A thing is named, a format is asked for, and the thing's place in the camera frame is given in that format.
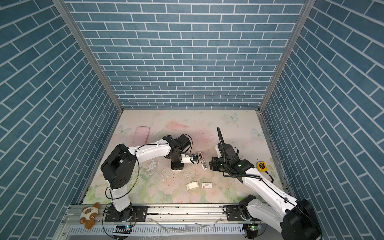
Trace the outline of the pink white stapler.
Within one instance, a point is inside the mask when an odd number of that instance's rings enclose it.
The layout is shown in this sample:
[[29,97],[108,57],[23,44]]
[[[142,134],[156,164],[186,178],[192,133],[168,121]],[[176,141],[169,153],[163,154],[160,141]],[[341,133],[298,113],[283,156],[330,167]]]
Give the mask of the pink white stapler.
[[198,152],[198,159],[199,159],[199,161],[200,161],[200,163],[201,163],[201,165],[202,165],[202,168],[203,168],[204,170],[206,170],[206,169],[207,169],[207,164],[206,164],[206,161],[205,161],[205,159],[204,159],[204,156],[203,156],[203,153],[202,153],[202,152]]

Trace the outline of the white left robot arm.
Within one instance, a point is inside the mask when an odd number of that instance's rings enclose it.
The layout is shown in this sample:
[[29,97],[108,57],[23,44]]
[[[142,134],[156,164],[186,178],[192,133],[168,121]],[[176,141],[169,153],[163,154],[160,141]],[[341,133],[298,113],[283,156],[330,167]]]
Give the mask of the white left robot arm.
[[109,184],[106,197],[111,200],[114,210],[118,213],[131,211],[130,190],[127,189],[127,184],[135,167],[139,167],[145,161],[164,157],[171,160],[172,170],[180,171],[184,168],[182,159],[192,147],[193,140],[187,134],[182,134],[178,138],[167,135],[157,142],[138,147],[117,145],[101,165],[102,174]]

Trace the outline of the staple box tray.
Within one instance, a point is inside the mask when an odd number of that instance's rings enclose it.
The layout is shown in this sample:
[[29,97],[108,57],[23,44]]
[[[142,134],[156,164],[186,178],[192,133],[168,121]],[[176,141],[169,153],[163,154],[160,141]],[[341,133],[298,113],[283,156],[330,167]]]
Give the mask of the staple box tray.
[[191,183],[188,183],[186,184],[186,188],[187,190],[192,190],[192,189],[196,189],[199,187],[199,183],[198,182],[191,182]]

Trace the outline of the white staple box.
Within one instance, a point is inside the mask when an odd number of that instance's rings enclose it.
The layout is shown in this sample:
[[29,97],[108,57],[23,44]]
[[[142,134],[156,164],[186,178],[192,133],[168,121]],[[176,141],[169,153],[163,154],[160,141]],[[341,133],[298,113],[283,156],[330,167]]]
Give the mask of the white staple box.
[[213,184],[212,183],[202,183],[202,189],[212,189]]

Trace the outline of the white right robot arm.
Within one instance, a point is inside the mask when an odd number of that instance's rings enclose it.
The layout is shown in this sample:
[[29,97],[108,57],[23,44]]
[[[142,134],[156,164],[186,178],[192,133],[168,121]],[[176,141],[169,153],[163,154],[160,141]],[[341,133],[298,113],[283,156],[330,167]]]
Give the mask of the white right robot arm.
[[226,178],[237,179],[256,192],[262,200],[248,195],[239,205],[244,219],[258,219],[280,232],[285,240],[320,240],[323,237],[311,203],[299,201],[267,180],[248,160],[240,160],[230,144],[216,146],[210,170],[222,172]]

